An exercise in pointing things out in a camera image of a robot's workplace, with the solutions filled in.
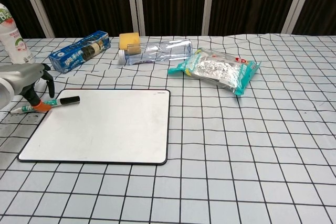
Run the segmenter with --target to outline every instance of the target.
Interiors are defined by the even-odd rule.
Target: sponge
[[[139,33],[119,34],[119,49],[127,50],[128,44],[139,44]]]

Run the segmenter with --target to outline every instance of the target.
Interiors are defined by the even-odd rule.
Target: white bottle
[[[34,63],[35,57],[23,41],[6,6],[0,3],[0,41],[12,63]]]

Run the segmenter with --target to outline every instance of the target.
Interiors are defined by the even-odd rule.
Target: dark curtain
[[[204,0],[142,0],[148,36],[200,35]]]
[[[280,33],[292,0],[213,0],[209,35]]]
[[[29,0],[0,0],[13,16],[23,38],[45,38]]]
[[[293,33],[336,35],[336,0],[306,0]]]
[[[41,0],[56,37],[133,31],[129,0]]]

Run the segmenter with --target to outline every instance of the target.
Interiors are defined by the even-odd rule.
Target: white board surface
[[[80,103],[51,109],[20,161],[164,164],[168,90],[63,90]]]

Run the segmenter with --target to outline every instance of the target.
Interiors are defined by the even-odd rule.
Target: grid tablecloth
[[[142,42],[184,37],[143,37]],[[55,77],[64,88],[168,89],[163,166],[20,163],[42,113],[0,111],[0,223],[336,223],[336,37],[188,36],[262,61],[245,95],[167,76],[176,62],[121,66],[111,48]],[[29,39],[37,62],[76,39]],[[0,47],[0,65],[10,64]],[[46,85],[36,84],[43,99]]]

